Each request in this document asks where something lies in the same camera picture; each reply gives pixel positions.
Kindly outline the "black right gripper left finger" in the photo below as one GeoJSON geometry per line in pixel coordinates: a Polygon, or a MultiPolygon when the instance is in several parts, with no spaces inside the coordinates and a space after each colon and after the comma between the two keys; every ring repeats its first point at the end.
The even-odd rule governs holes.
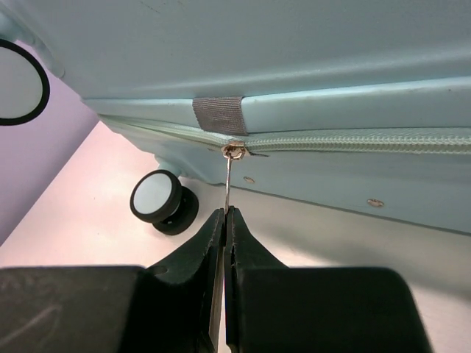
{"type": "Polygon", "coordinates": [[[3,352],[216,352],[224,211],[154,265],[1,270],[3,352]]]}

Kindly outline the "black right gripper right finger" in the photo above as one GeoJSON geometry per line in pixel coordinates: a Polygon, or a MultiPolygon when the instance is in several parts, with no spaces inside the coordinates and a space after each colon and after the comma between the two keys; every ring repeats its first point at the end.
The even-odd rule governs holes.
{"type": "Polygon", "coordinates": [[[225,327],[232,352],[430,352],[406,281],[384,267],[292,268],[226,217],[225,327]]]}

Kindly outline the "light blue suitcase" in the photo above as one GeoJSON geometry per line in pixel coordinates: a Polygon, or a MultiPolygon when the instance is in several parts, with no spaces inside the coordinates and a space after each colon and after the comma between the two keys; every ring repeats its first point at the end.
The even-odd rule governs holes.
{"type": "Polygon", "coordinates": [[[99,120],[168,171],[470,231],[468,1],[3,1],[99,120]]]}

